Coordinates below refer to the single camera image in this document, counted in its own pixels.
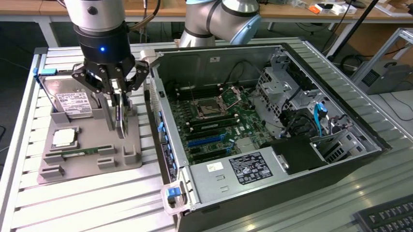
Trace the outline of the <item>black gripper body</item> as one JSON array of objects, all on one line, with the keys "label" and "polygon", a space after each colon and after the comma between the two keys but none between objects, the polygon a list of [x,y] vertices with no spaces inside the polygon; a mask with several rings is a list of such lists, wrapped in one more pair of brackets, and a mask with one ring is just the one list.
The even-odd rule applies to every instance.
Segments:
[{"label": "black gripper body", "polygon": [[134,64],[129,40],[129,26],[122,24],[110,31],[87,31],[74,25],[86,64]]}]

